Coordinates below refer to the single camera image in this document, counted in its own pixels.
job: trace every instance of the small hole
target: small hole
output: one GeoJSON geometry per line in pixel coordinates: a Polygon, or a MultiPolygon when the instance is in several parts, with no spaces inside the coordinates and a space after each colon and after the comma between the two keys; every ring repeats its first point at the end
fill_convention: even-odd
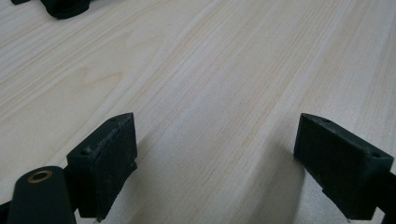
{"type": "Polygon", "coordinates": [[[372,157],[380,158],[381,155],[379,155],[378,152],[373,152],[373,153],[372,153],[372,157]]]}
{"type": "Polygon", "coordinates": [[[41,181],[50,178],[50,176],[52,176],[51,170],[39,171],[33,175],[30,175],[29,178],[27,179],[27,182],[31,184],[39,183],[41,181]]]}
{"type": "Polygon", "coordinates": [[[39,173],[33,176],[33,180],[38,180],[46,177],[48,174],[47,173],[39,173]]]}

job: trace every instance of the light wooden table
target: light wooden table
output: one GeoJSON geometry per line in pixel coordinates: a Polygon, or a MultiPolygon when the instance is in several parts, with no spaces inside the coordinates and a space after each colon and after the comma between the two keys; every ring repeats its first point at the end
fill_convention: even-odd
{"type": "Polygon", "coordinates": [[[4,0],[0,18],[0,203],[125,112],[138,169],[104,223],[347,223],[293,160],[302,112],[396,156],[395,0],[97,0],[65,21],[4,0]]]}

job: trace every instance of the black block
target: black block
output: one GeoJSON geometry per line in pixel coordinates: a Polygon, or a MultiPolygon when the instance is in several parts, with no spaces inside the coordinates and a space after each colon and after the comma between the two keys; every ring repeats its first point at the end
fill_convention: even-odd
{"type": "Polygon", "coordinates": [[[67,155],[68,176],[82,217],[106,218],[122,186],[136,169],[134,114],[107,120],[67,155]]]}
{"type": "Polygon", "coordinates": [[[294,157],[347,218],[373,217],[376,183],[393,163],[389,154],[330,120],[302,114],[294,157]]]}

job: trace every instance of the black plastic part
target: black plastic part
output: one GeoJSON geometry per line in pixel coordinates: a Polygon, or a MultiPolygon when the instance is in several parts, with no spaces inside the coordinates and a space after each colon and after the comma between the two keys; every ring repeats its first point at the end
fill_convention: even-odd
{"type": "Polygon", "coordinates": [[[294,157],[350,219],[370,220],[393,158],[336,123],[302,114],[294,157]]]}
{"type": "Polygon", "coordinates": [[[389,173],[378,188],[378,207],[386,214],[383,224],[396,223],[396,176],[389,173]]]}
{"type": "Polygon", "coordinates": [[[30,0],[11,0],[12,4],[14,4],[14,5],[19,5],[19,4],[22,4],[22,3],[29,2],[29,1],[30,0]]]}
{"type": "MultiPolygon", "coordinates": [[[[19,5],[30,0],[11,0],[14,5],[19,5]]],[[[75,17],[90,7],[91,0],[41,0],[47,12],[57,19],[75,17]]]]}
{"type": "Polygon", "coordinates": [[[82,217],[106,218],[136,169],[136,156],[132,113],[107,120],[67,155],[67,175],[76,183],[79,202],[74,203],[82,217]]]}
{"type": "Polygon", "coordinates": [[[8,218],[8,211],[11,202],[3,203],[0,205],[0,224],[6,224],[8,218]]]}
{"type": "Polygon", "coordinates": [[[62,168],[41,167],[17,181],[7,224],[28,223],[76,223],[62,168]]]}

